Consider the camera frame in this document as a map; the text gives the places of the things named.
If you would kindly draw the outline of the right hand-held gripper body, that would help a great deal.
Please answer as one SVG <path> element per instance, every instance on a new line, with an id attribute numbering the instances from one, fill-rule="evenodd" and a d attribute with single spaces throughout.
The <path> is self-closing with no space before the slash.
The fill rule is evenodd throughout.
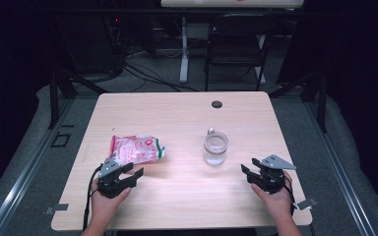
<path id="1" fill-rule="evenodd" d="M 259 172 L 256 173 L 258 178 L 248 178 L 247 182 L 250 184 L 256 184 L 265 192 L 274 194 L 278 192 L 284 186 L 284 171 L 295 170 L 296 166 L 287 162 L 283 158 L 271 154 L 261 160 L 264 165 L 259 168 Z"/>

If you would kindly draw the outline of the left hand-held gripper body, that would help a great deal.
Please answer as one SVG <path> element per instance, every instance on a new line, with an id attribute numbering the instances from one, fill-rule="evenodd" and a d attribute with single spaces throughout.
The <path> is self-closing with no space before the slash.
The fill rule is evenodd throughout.
<path id="1" fill-rule="evenodd" d="M 107 198 L 114 198 L 118 196 L 123 190 L 127 189 L 122 185 L 122 180 L 119 176 L 120 165 L 113 158 L 107 158 L 100 169 L 97 181 L 98 191 Z"/>

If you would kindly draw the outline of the metal floor rail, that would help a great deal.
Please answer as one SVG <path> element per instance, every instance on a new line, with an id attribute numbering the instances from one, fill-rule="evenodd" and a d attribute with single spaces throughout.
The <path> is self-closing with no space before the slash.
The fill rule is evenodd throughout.
<path id="1" fill-rule="evenodd" d="M 61 102 L 58 120 L 48 128 L 50 105 L 41 102 L 16 153 L 0 179 L 0 236 L 11 220 L 31 184 L 60 123 L 69 113 L 74 99 Z"/>
<path id="2" fill-rule="evenodd" d="M 327 132 L 324 132 L 317 121 L 317 111 L 312 103 L 305 102 L 303 104 L 311 123 L 316 130 L 319 139 L 322 141 L 328 154 L 328 162 L 332 172 L 336 178 L 342 195 L 346 201 L 348 210 L 350 211 L 357 229 L 361 236 L 377 236 L 368 216 L 363 208 L 354 187 L 351 185 L 346 170 L 340 162 L 339 156 L 329 138 Z"/>

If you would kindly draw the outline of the person's right hand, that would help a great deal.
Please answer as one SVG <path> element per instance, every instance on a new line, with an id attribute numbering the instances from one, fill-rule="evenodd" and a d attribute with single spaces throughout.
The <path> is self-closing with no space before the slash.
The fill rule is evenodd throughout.
<path id="1" fill-rule="evenodd" d="M 285 171 L 284 173 L 284 186 L 276 193 L 269 194 L 252 184 L 253 192 L 263 201 L 268 213 L 274 220 L 275 224 L 287 223 L 292 221 L 291 216 L 291 177 Z"/>

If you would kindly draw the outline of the black folding chair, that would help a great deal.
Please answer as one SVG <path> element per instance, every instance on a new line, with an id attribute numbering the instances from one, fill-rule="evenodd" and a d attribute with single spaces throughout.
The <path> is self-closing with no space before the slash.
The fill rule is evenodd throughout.
<path id="1" fill-rule="evenodd" d="M 208 28 L 207 51 L 204 64 L 205 91 L 209 90 L 210 67 L 265 68 L 270 40 L 278 29 L 271 16 L 253 14 L 225 14 L 213 19 Z M 260 49 L 258 35 L 264 35 Z M 260 81 L 256 77 L 256 89 Z"/>

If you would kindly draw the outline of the glass jar with hinged lid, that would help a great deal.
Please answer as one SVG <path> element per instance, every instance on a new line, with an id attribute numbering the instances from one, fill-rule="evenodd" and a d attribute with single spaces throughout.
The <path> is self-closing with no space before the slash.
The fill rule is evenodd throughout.
<path id="1" fill-rule="evenodd" d="M 214 128 L 210 128 L 204 139 L 204 161 L 212 166 L 221 165 L 225 161 L 227 148 L 227 136 Z"/>

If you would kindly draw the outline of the person's left hand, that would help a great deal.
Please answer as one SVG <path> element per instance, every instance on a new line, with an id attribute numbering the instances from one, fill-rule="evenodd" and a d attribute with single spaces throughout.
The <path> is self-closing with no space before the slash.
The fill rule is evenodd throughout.
<path id="1" fill-rule="evenodd" d="M 92 221 L 106 220 L 110 221 L 115 215 L 118 207 L 123 203 L 132 189 L 127 188 L 123 190 L 118 196 L 110 199 L 103 196 L 97 189 L 97 180 L 93 180 L 92 184 L 93 195 L 92 199 Z"/>

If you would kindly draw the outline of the white desk leg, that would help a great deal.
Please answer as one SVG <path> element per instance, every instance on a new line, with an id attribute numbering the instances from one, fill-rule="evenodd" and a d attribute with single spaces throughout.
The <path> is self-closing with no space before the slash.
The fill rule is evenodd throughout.
<path id="1" fill-rule="evenodd" d="M 182 39 L 182 57 L 181 57 L 179 82 L 182 84 L 185 84 L 188 82 L 188 67 L 189 67 L 187 23 L 186 23 L 185 18 L 183 18 L 181 22 L 181 39 Z"/>
<path id="2" fill-rule="evenodd" d="M 265 41 L 265 36 L 264 35 L 258 35 L 257 38 L 258 38 L 260 49 L 262 49 L 263 45 L 264 45 L 264 41 Z M 265 78 L 265 75 L 264 75 L 263 67 L 256 67 L 255 73 L 256 73 L 257 79 L 260 81 L 260 85 L 261 86 L 265 85 L 267 81 L 266 81 L 266 78 Z"/>

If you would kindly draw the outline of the red and white plastic bag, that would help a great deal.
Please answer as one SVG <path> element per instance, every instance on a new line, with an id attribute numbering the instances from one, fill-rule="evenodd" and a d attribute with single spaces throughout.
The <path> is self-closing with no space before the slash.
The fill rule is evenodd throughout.
<path id="1" fill-rule="evenodd" d="M 120 165 L 154 162 L 165 155 L 165 147 L 152 136 L 128 136 L 111 139 L 109 156 Z"/>

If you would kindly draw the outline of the dark equipment box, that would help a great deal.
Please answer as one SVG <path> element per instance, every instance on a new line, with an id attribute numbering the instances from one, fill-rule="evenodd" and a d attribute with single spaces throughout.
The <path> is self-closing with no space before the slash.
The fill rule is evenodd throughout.
<path id="1" fill-rule="evenodd" d="M 62 38 L 79 74 L 111 74 L 121 63 L 101 16 L 66 15 L 57 18 Z"/>

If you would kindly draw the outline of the black metal stand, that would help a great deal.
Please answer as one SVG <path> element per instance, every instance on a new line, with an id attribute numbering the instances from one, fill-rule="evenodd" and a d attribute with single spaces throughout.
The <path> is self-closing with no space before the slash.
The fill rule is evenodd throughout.
<path id="1" fill-rule="evenodd" d="M 79 83 L 86 88 L 95 91 L 98 94 L 106 93 L 106 89 L 100 88 L 94 83 L 86 80 L 67 69 L 54 69 L 49 78 L 49 95 L 50 95 L 50 111 L 51 119 L 49 129 L 52 129 L 59 120 L 59 94 L 61 92 L 67 99 L 74 99 L 78 92 L 73 86 L 73 82 Z"/>
<path id="2" fill-rule="evenodd" d="M 327 75 L 327 69 L 316 70 L 271 92 L 269 97 L 276 98 L 299 85 L 305 85 L 300 98 L 303 102 L 312 102 L 315 96 L 318 96 L 316 121 L 322 132 L 326 133 Z"/>

